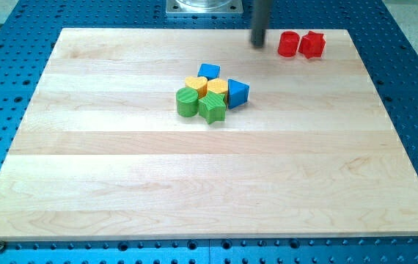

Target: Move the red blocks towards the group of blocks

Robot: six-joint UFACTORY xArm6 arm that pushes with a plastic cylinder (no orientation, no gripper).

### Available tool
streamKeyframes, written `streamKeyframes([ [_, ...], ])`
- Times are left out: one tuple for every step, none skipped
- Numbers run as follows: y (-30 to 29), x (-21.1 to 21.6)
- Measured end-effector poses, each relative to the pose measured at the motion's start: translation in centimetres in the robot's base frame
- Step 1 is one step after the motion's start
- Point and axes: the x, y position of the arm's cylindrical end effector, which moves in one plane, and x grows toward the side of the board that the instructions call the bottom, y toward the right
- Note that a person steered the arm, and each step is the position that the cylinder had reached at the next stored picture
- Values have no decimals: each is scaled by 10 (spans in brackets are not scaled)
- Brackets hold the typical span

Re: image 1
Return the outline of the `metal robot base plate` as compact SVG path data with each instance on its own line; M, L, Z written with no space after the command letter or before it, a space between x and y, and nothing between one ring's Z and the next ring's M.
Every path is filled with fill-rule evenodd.
M242 0L166 0L166 14L242 14Z

